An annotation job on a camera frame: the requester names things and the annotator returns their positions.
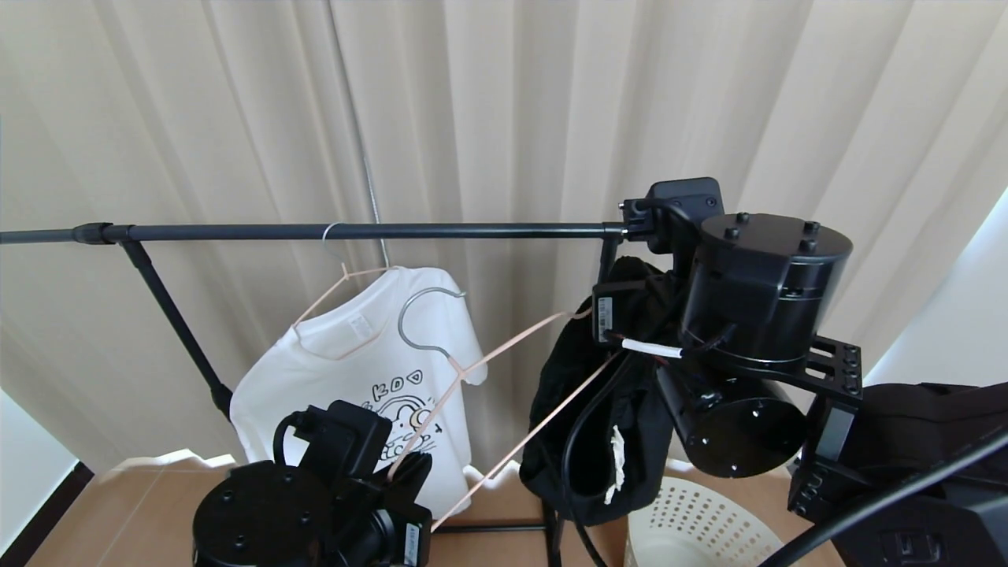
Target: laundry basket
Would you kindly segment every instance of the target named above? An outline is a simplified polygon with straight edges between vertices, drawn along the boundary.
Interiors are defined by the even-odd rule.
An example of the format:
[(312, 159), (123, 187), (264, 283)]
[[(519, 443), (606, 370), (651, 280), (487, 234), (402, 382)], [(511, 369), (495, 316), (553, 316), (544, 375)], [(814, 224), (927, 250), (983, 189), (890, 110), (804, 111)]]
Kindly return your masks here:
[(625, 567), (757, 567), (782, 545), (744, 507), (668, 476), (658, 497), (630, 514), (629, 524)]

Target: shirt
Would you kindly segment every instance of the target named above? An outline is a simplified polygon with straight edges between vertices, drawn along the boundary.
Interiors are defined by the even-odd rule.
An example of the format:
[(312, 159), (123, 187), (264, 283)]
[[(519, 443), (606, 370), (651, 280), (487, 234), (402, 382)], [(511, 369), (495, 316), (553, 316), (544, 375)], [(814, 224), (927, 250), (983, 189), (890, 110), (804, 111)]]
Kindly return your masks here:
[[(392, 422), (375, 470), (399, 456), (457, 376), (442, 353), (410, 347), (396, 327), (410, 296), (431, 287), (459, 291), (443, 269), (397, 267), (346, 304), (288, 329), (252, 366), (231, 400), (231, 421), (249, 462), (272, 459), (273, 433), (280, 420), (308, 405), (325, 410), (336, 400)], [(461, 298), (423, 295), (409, 307), (403, 328), (410, 340), (444, 348), (462, 367), (483, 357)], [(483, 365), (466, 381), (479, 384), (486, 376)], [(288, 430), (286, 462), (299, 463), (306, 447)], [(469, 489), (463, 468), (470, 462), (471, 449), (461, 389), (412, 450), (432, 457), (433, 467), (417, 503), (439, 518)]]

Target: silver hook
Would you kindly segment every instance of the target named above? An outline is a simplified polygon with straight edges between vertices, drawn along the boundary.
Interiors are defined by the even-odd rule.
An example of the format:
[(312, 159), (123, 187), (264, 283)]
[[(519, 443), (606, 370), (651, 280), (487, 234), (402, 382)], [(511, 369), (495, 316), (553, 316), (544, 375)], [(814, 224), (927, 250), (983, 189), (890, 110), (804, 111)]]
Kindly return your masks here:
[(336, 226), (338, 224), (343, 224), (343, 223), (339, 223), (339, 222), (333, 223), (333, 224), (327, 226), (326, 230), (324, 230), (322, 232), (322, 249), (326, 250), (327, 252), (329, 252), (329, 254), (331, 256), (336, 256), (336, 259), (340, 260), (340, 263), (346, 265), (347, 264), (347, 260), (343, 259), (343, 256), (340, 255), (340, 252), (337, 252), (335, 250), (330, 250), (329, 246), (326, 245), (326, 236), (329, 235), (330, 229), (332, 229), (334, 226)]
[(424, 290), (420, 290), (419, 292), (416, 292), (408, 300), (406, 300), (406, 303), (403, 304), (402, 309), (399, 311), (399, 337), (402, 338), (402, 342), (408, 344), (409, 346), (415, 348), (416, 350), (435, 350), (435, 351), (444, 354), (445, 358), (448, 358), (449, 360), (451, 360), (452, 359), (452, 355), (449, 354), (448, 351), (445, 350), (444, 348), (442, 348), (442, 347), (439, 347), (437, 345), (421, 345), (421, 344), (416, 344), (413, 341), (409, 340), (408, 337), (406, 337), (406, 332), (402, 329), (402, 322), (406, 318), (406, 310), (409, 309), (409, 306), (413, 305), (413, 302), (415, 302), (416, 300), (418, 300), (420, 298), (420, 296), (424, 296), (426, 294), (431, 294), (431, 293), (434, 293), (434, 292), (438, 292), (438, 293), (442, 293), (442, 294), (448, 294), (449, 296), (452, 296), (453, 298), (462, 298), (462, 297), (464, 297), (466, 295), (466, 292), (456, 293), (456, 292), (453, 292), (452, 290), (446, 290), (445, 288), (426, 288)]

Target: curtain fold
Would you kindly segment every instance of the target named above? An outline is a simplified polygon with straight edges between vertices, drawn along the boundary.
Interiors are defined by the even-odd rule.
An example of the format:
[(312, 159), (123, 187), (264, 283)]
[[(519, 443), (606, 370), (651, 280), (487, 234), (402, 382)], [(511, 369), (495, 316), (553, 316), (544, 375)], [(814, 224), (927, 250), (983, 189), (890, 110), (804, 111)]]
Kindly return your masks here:
[[(729, 211), (855, 243), (823, 334), (866, 370), (1008, 186), (1000, 2), (0, 5), (3, 230), (615, 220), (710, 176)], [(591, 291), (593, 241), (388, 241), (466, 290), (481, 344)], [(339, 274), (318, 242), (150, 243), (234, 386)], [(333, 243), (354, 268), (375, 242)], [(621, 252), (643, 253), (639, 245)], [(125, 255), (0, 248), (2, 387), (95, 470), (240, 455)], [(367, 282), (351, 286), (330, 307)], [(527, 428), (559, 325), (465, 389), (477, 466)]]

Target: black garment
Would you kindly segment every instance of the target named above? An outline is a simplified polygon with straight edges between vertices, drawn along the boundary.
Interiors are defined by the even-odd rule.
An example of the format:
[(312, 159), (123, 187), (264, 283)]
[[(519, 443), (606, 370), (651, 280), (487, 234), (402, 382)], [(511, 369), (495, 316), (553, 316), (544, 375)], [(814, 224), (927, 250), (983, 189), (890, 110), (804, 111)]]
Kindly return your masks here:
[[(630, 281), (656, 273), (660, 271), (640, 258), (624, 256), (616, 261), (607, 281)], [(585, 300), (579, 312), (591, 307), (591, 298)], [(571, 455), (572, 501), (586, 526), (604, 524), (650, 504), (661, 487), (672, 421), (658, 394), (655, 362), (637, 353), (598, 346), (592, 339), (591, 318), (571, 320), (542, 367), (529, 414), (535, 427), (613, 353), (618, 353), (618, 359), (532, 438), (522, 454), (521, 481), (561, 518), (573, 519), (560, 484), (563, 447), (575, 420), (592, 398), (604, 384), (619, 378), (579, 432)], [(616, 479), (610, 443), (613, 426), (625, 442), (626, 477), (607, 505), (606, 490)]]

